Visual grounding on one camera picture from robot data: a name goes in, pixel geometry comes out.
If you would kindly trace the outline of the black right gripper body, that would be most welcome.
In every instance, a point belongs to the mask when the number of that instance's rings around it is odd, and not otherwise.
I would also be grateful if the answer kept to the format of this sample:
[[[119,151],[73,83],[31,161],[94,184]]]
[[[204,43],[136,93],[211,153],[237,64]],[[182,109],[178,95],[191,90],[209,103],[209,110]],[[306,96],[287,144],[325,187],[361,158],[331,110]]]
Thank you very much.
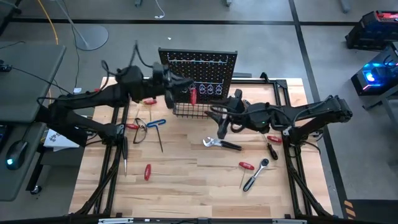
[[[228,111],[231,113],[236,113],[236,115],[230,115],[229,118],[232,124],[249,124],[249,116],[242,115],[247,111],[248,104],[242,100],[243,92],[242,90],[235,90],[234,95],[230,96],[228,103]]]

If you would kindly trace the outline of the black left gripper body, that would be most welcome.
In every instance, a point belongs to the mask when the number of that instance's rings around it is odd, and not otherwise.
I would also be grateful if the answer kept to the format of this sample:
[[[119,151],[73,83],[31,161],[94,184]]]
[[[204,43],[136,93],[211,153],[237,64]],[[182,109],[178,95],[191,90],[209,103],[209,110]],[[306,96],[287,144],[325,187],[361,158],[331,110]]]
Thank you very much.
[[[154,62],[152,65],[152,80],[150,94],[164,95],[166,91],[176,94],[178,92],[176,74],[172,73],[167,66],[159,62]]]

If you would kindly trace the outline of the black metal pegboard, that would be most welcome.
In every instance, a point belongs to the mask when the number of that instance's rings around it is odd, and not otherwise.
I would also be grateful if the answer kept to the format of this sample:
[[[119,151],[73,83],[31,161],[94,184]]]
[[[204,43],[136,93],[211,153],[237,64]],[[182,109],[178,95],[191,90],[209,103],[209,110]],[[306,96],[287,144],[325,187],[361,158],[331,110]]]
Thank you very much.
[[[182,50],[182,49],[163,49],[159,48],[159,57],[162,64],[169,66],[172,73],[184,77],[192,78],[194,82],[223,82],[223,92],[221,95],[201,95],[197,90],[197,104],[207,104],[213,100],[223,100],[228,97],[229,88],[234,73],[237,51],[220,52],[206,50]],[[225,60],[229,57],[226,65],[218,64],[198,64],[198,63],[168,63],[167,56],[178,60]],[[188,94],[175,95],[176,103],[190,102],[190,89]]]

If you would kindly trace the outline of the blue T-handle hex key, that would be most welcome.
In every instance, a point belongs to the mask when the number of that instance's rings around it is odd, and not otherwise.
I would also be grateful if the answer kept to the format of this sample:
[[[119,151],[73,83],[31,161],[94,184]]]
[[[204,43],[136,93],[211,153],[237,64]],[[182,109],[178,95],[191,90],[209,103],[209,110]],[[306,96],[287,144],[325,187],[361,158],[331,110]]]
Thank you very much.
[[[158,120],[151,121],[151,122],[146,124],[147,128],[155,128],[156,129],[157,135],[158,135],[158,138],[159,138],[159,144],[160,144],[161,152],[164,152],[164,150],[163,150],[162,141],[161,141],[161,137],[160,137],[160,133],[159,133],[159,126],[161,126],[161,125],[163,125],[165,123],[166,123],[165,119],[158,119]]]

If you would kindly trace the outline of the black-handled screwdriver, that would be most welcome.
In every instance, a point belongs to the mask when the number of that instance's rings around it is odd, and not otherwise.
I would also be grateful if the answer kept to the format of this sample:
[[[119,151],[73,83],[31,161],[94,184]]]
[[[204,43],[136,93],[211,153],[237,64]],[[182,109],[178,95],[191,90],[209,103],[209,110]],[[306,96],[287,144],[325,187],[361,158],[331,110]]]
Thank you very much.
[[[279,159],[279,156],[278,156],[278,154],[276,153],[276,151],[274,150],[272,144],[269,142],[267,136],[266,136],[265,134],[261,134],[261,136],[262,136],[263,139],[265,140],[266,146],[267,146],[267,148],[268,148],[268,150],[269,150],[269,152],[270,152],[270,155],[271,155],[271,157],[273,158],[273,160],[275,160],[275,161],[278,160],[278,159]]]

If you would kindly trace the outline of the clear safety glasses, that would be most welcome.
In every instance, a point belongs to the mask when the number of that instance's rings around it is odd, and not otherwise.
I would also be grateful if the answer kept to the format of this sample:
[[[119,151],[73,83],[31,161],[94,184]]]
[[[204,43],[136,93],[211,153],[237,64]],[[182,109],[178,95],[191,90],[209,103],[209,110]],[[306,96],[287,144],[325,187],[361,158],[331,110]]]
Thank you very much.
[[[134,134],[133,143],[139,144],[143,140],[145,140],[145,138],[147,136],[147,125],[146,125],[145,121],[140,118],[136,118],[134,120],[134,124],[137,126],[137,129]]]

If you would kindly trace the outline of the silver ratchet with black grip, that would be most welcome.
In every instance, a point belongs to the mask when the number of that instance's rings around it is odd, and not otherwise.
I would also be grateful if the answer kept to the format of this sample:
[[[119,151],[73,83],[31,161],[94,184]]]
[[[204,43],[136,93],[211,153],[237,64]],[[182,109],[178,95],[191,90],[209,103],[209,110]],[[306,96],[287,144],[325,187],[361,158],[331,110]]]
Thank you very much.
[[[259,175],[259,173],[265,169],[267,166],[269,165],[269,159],[263,159],[261,161],[261,163],[259,164],[259,168],[257,169],[257,171],[254,173],[253,176],[251,176],[248,181],[245,183],[244,187],[243,187],[243,191],[247,192],[252,185],[254,184],[254,182],[256,181],[257,176]]]

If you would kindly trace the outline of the white printed paper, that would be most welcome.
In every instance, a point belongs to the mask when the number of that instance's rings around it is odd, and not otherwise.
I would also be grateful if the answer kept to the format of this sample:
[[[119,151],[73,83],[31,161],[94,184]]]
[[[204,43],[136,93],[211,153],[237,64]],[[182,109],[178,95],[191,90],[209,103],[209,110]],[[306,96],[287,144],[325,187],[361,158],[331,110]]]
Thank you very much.
[[[49,129],[44,140],[44,147],[52,148],[54,152],[57,152],[68,148],[79,148],[80,146],[56,131]]]

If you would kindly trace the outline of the grey desk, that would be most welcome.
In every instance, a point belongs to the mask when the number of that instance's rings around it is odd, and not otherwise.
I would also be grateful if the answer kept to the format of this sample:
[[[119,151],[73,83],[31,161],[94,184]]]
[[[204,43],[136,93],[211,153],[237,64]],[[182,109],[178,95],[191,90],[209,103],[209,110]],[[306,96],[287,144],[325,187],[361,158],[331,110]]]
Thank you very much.
[[[18,44],[0,50],[3,65],[9,72],[0,72],[0,124],[11,128],[0,147],[0,202],[16,199],[45,130],[35,121],[65,55],[64,45]],[[17,170],[9,170],[6,154],[18,141],[27,142],[24,162]]]

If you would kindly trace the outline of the black storage crate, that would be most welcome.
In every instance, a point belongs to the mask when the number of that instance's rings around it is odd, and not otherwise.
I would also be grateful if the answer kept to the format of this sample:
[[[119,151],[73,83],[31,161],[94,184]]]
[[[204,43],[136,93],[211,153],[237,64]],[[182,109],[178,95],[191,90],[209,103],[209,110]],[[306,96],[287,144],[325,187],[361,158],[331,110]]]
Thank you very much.
[[[372,11],[345,36],[349,49],[383,50],[398,42],[398,11]]]

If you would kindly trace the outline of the black computer mouse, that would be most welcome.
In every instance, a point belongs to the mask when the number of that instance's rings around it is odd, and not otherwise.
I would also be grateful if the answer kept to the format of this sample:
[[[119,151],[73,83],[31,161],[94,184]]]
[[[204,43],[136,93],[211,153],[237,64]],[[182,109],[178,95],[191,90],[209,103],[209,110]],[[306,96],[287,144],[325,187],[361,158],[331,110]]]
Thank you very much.
[[[10,146],[6,153],[6,167],[9,170],[18,170],[23,165],[28,145],[27,141],[19,140]]]

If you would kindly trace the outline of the black hazard-striped mat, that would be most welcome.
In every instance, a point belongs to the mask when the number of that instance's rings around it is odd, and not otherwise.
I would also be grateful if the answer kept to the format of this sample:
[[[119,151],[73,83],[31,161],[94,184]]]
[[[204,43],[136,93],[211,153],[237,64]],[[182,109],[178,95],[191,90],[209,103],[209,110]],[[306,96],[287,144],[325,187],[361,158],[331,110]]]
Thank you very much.
[[[349,219],[398,224],[398,200],[345,200]]]

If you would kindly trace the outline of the chrome hook rail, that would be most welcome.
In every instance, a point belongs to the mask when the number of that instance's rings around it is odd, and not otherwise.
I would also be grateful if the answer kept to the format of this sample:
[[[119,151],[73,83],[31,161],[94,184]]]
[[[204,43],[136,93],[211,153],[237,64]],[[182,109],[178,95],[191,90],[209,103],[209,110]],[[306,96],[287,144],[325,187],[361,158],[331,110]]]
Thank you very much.
[[[168,63],[198,63],[198,64],[218,64],[218,65],[226,65],[228,63],[229,57],[226,56],[225,60],[187,60],[187,59],[175,59],[167,56]]]

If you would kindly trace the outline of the long black-handled awl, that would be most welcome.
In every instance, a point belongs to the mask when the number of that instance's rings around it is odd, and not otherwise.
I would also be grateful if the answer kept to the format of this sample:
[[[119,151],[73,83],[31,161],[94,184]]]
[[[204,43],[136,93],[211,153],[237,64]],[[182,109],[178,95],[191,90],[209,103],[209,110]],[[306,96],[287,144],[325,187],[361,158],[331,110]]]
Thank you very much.
[[[123,153],[123,161],[124,161],[124,176],[127,176],[127,159],[128,159],[128,140],[127,137],[124,136],[123,138],[123,145],[122,145],[122,153]]]

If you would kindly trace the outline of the silver metal bracket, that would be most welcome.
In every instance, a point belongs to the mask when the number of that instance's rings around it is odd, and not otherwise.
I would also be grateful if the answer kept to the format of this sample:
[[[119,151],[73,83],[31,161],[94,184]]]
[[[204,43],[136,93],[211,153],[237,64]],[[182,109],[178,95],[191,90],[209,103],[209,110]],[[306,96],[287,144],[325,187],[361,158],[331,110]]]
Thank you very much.
[[[98,224],[130,224],[134,223],[133,218],[102,218],[98,220]]]
[[[298,220],[298,219],[276,218],[276,219],[272,219],[272,224],[307,224],[307,221],[306,220]]]

